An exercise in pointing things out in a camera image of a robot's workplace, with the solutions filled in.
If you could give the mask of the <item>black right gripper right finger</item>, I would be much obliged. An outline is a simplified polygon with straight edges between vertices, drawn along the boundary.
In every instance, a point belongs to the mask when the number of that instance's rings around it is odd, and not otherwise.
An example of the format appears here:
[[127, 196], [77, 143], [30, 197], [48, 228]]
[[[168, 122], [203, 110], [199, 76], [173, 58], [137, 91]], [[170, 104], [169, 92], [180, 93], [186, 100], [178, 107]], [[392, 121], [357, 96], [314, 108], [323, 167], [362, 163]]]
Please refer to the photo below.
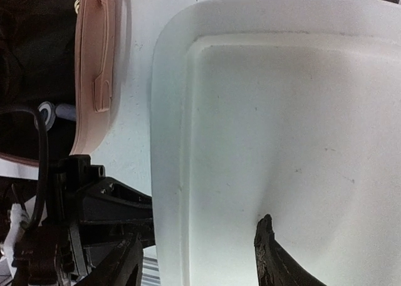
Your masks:
[[275, 239], [273, 221], [266, 214], [258, 221], [254, 237], [258, 284], [316, 285], [324, 283], [307, 272]]

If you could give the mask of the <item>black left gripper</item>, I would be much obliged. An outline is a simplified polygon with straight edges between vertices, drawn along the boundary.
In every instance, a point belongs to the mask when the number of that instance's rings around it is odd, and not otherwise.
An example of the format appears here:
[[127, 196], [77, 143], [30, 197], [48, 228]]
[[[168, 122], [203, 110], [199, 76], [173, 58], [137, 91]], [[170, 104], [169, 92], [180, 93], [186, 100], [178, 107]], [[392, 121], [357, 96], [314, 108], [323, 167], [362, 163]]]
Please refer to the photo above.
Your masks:
[[51, 165], [45, 187], [46, 217], [21, 203], [10, 209], [9, 269], [12, 285], [71, 285], [90, 274], [80, 223], [151, 223], [152, 198], [116, 179], [95, 183], [91, 158], [70, 156]]

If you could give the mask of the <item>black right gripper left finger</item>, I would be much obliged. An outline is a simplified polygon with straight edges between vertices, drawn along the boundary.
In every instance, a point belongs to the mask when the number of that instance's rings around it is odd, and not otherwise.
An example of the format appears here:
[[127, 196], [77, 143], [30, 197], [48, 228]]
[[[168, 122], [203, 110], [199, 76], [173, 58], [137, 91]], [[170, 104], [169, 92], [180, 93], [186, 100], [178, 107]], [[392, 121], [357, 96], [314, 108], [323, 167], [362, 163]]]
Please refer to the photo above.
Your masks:
[[113, 246], [108, 255], [78, 285], [141, 285], [144, 232], [129, 231], [124, 237], [83, 236], [84, 248]]

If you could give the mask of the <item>white plastic storage bin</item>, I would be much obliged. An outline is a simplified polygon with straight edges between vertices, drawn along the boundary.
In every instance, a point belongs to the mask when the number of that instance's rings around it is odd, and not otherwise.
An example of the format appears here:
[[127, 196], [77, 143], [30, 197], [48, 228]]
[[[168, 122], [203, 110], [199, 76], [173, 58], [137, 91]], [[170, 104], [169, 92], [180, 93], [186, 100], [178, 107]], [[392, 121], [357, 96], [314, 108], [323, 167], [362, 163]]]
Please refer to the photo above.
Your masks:
[[327, 285], [400, 284], [400, 6], [219, 0], [155, 46], [162, 285], [256, 285], [253, 240]]

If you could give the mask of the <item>beige hard-shell suitcase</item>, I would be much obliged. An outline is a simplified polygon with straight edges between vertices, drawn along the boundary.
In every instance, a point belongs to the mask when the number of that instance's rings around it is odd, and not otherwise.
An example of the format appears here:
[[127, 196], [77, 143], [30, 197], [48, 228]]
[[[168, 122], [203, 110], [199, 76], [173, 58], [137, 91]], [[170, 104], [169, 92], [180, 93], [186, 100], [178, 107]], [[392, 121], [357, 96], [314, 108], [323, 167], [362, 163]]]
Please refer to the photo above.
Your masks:
[[1, 107], [44, 101], [76, 107], [56, 117], [49, 158], [92, 153], [117, 108], [117, 0], [1, 0]]

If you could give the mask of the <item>grey cylindrical tube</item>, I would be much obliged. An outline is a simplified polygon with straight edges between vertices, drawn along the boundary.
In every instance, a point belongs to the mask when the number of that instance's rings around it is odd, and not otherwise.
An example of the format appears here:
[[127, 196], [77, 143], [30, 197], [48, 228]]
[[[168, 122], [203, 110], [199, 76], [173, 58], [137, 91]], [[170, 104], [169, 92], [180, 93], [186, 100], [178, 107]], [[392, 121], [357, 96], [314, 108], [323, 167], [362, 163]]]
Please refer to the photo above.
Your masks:
[[60, 103], [55, 107], [55, 114], [58, 118], [76, 121], [76, 107], [72, 104]]

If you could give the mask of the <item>round tin blue lid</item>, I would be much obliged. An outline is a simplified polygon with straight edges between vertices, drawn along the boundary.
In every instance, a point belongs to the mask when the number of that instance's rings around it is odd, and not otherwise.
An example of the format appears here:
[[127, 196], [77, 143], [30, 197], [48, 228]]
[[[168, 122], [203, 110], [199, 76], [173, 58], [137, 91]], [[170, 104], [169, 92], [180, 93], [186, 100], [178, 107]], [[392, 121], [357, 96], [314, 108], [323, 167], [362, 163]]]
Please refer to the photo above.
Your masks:
[[46, 130], [49, 131], [55, 123], [56, 120], [56, 111], [55, 105], [49, 101], [42, 102], [38, 110], [43, 118]]

